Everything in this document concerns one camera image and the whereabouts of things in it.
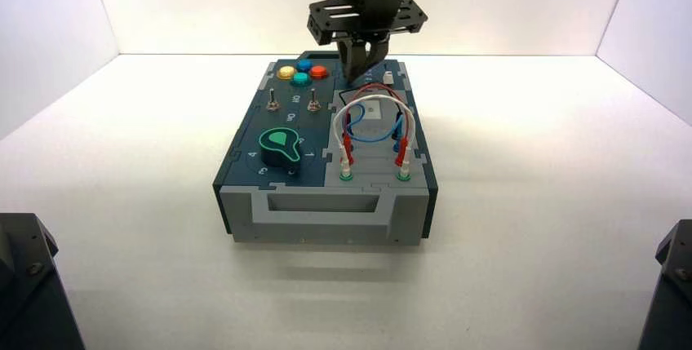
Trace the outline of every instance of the red button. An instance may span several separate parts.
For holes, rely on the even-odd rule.
[[[315,66],[310,69],[310,77],[312,79],[324,79],[329,77],[329,72],[324,66]]]

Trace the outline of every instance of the yellow button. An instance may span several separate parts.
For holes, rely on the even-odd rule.
[[[295,67],[283,66],[279,69],[277,76],[279,79],[291,79],[295,75]]]

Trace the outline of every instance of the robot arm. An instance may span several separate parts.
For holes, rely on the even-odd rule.
[[[319,45],[337,42],[353,82],[387,56],[390,34],[417,33],[426,20],[413,0],[325,0],[310,5],[308,29]]]

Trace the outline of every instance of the blue button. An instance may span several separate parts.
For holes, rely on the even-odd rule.
[[[296,86],[307,86],[311,84],[310,76],[307,73],[296,73],[293,76],[293,84]]]
[[[313,67],[313,62],[311,60],[302,59],[298,61],[296,68],[298,71],[307,73]]]

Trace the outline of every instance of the screw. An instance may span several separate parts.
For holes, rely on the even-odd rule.
[[[681,281],[692,281],[692,272],[689,272],[684,268],[676,268],[675,275],[677,275],[677,277],[680,278]]]
[[[33,277],[43,271],[43,263],[33,263],[26,268],[26,275]]]

